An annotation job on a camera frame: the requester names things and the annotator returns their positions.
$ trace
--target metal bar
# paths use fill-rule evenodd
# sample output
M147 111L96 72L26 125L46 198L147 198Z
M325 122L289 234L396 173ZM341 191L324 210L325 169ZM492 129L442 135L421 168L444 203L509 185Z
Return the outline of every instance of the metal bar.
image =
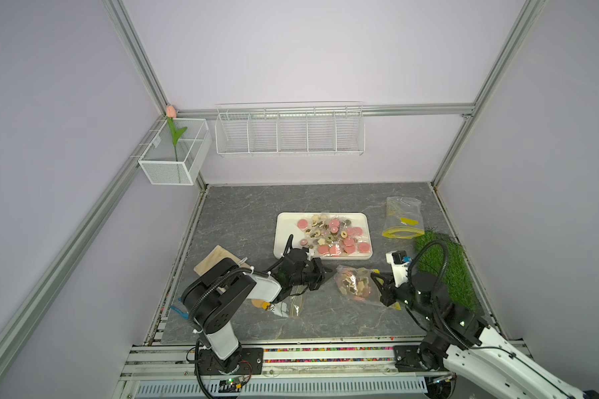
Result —
M160 82L151 67L151 63L144 52L144 48L142 48L140 38L133 28L133 24L131 23L124 4L122 4L122 0L102 0L102 3L107 10L111 22L113 22L113 26L115 27L120 40L122 40L122 44L128 52L131 61L133 61L144 86L146 86L149 95L151 95L155 107L160 114L164 114L168 104L167 96L160 86Z
M370 341L363 343L360 347L377 346L371 338ZM380 346L393 346L396 344L410 344L417 346L421 342L421 338L402 338L399 341L392 341ZM521 340L510 341L510 344L521 350L524 354L529 355L525 343ZM243 345L243 347L264 347L264 348L287 348L281 352L271 351L264 353L263 375L253 376L254 378L267 377L311 377L319 375L321 377L355 377L369 375L444 375L447 371L417 371L413 373L397 373L394 369L394 359L391 360L376 360L376 361L320 361L320 362L272 362L266 360L280 360L293 358L325 358L325 359L348 359L364 357L361 352L372 352L373 357L385 358L392 357L392 350L328 350L328 351L309 351L298 350L302 348L315 347L350 347L343 342L331 345ZM159 347L133 347L126 361L120 380L172 380L178 376L186 376L193 374L193 364L186 362L187 355L191 354L192 345L164 345Z
M160 322L166 318L168 307L171 305L171 303L173 303L173 292L175 291L177 282L179 281L179 276L182 272L182 268L184 267L184 261L186 260L186 256L191 247L193 234L195 233L197 222L200 219L200 213L202 211L202 206L204 206L206 195L206 190L200 190L200 195L198 196L195 207L191 212L188 228L185 230L185 233L182 237L180 247L177 250L177 257L175 262L173 262L173 267L171 268L171 278L168 279L168 282L164 287L162 297L153 315L153 320L144 338L144 345L152 344L152 341L155 339L155 333L160 329L160 324L162 324Z
M457 235L456 230L453 227L452 219L450 218L450 215L448 215L448 213L446 211L446 206L443 202L443 199L441 198L441 196L439 196L439 193L437 192L436 188L433 188L433 194L437 198L439 207L441 208L441 212L447 217L448 226L453 231L453 234L455 235L455 239L457 240L457 243L461 244L460 237ZM498 332L500 332L503 336L510 337L510 330L508 328L506 328L506 326L503 323L501 323L495 316L495 311L493 310L493 305L492 305L493 302L490 300L490 296L488 295L488 292L486 291L486 286L484 285L484 281L482 280L479 273L477 273L477 270L475 270L475 267L473 266L473 263L471 262L470 258L468 257L468 254L466 252L464 252L464 260L466 262L466 266L468 268L468 272L470 274L471 281L473 283L475 283L475 291L476 291L477 295L479 295L479 300L481 301L482 305L485 307L485 311L490 315L491 319L495 323L495 328L500 330Z
M279 112L282 114L293 114L307 112L309 110L319 112L335 112L344 110L345 107L302 107L302 108L266 108L266 112ZM404 116L404 115L453 115L471 114L475 106L472 103L446 103L446 104L395 104L395 105L364 105L362 115L364 116ZM249 114L263 114L264 108L236 108L232 112L244 112ZM198 117L216 119L216 109L191 109L177 112L179 117Z
M459 153L463 143L466 141L466 137L468 137L470 134L475 123L477 122L477 119L484 111L484 107L486 106L488 100L493 95L495 88L499 82L501 82L506 69L510 66L512 59L514 59L515 55L517 54L521 44L527 37L528 32L543 11L546 1L547 0L526 0L526 3L521 8L521 12L519 13L515 24L510 30L510 33L508 34L506 43L504 44L501 52L499 52L499 56L495 60L495 64L488 73L486 81L482 85L482 88L479 90L479 93L475 98L475 109L472 112L463 113L464 115L471 115L472 117L464 120L464 123L455 137L455 140L448 149L446 156L444 157L437 173L435 174L435 177L432 181L433 187L439 186L441 180L444 178L444 176L446 176L450 165Z
M444 215L444 219L446 220L446 224L447 224L448 228L450 229L450 232L452 233L453 238L455 240L457 240L458 244L461 244L461 242L459 241L459 238L457 237L455 227L453 226L453 223L450 221L450 218L448 217L448 213L446 212L446 207L442 203L441 197L439 196L437 189L435 189L431 183L429 183L429 188L431 189L432 195L435 197L435 200L437 201L437 204L439 205L439 209L441 210L441 213ZM500 330L500 328L499 328L500 324L498 323L497 318L495 317L495 314L494 314L492 306L491 306L491 302L489 300L489 297L486 294L486 288L484 287L482 279L479 277L479 275L477 275L477 272L475 271L473 264L470 262L468 257L465 256L465 254L464 254L464 262L466 263L466 268L468 269L468 273L470 274L471 282L473 283L473 287L475 288L475 294L477 295L477 299L484 307L484 310L487 312L488 316L491 318L491 320L489 320L489 322L493 323L495 325L495 328Z
M163 122L164 118L159 117L140 143L151 142L156 134L155 129ZM146 145L148 144L138 145L133 154L127 158L117 176L108 185L45 274L36 283L27 299L0 333L0 380L27 343L80 259L89 249L105 221L130 186L139 170L137 156L142 154Z

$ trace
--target white wire shelf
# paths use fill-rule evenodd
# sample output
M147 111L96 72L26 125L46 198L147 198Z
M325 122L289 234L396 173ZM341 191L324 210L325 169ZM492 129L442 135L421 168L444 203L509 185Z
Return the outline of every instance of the white wire shelf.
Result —
M164 121L138 163L152 185L192 186L211 147L211 133L206 119L173 118L173 124L187 127L176 148Z
M218 106L217 152L221 156L360 155L365 147L362 106L348 104L293 109L272 105L258 112Z

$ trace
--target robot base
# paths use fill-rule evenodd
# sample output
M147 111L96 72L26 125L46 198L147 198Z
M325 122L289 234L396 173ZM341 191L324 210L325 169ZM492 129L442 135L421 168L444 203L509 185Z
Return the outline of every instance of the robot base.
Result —
M242 348L238 362L247 361L253 370L250 370L247 363L238 363L238 369L233 375L254 375L262 373L264 350L262 348ZM215 358L215 354L210 349L200 349L200 354L195 356L199 360L200 375L223 375L224 366Z

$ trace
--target green tulip leaf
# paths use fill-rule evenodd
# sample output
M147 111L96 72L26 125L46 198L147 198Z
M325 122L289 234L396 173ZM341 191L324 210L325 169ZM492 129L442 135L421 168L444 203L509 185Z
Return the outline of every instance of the green tulip leaf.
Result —
M177 141L179 140L180 137L182 137L182 134L184 134L185 131L186 131L186 126L181 129L177 129L175 132L171 132L171 136L173 137L173 145L174 146L177 144Z

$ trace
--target white tray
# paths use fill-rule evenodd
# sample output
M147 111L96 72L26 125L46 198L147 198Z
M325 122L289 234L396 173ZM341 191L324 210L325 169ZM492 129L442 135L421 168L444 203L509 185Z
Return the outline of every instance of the white tray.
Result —
M355 252L351 255L343 255L338 257L325 257L324 259L336 260L364 260L369 259L373 255L373 245L370 242L370 232L368 231L368 219L363 213L346 213L346 212L282 212L277 215L277 226L275 227L275 246L273 247L273 255L276 258L282 257L282 252L286 246L286 241L289 235L293 235L293 248L300 248L300 240L304 238L304 231L297 227L297 222L300 219L311 221L314 214L325 214L329 217L337 217L341 219L350 219L352 225L361 227L363 236L368 237L367 241L370 245L370 251L366 253Z

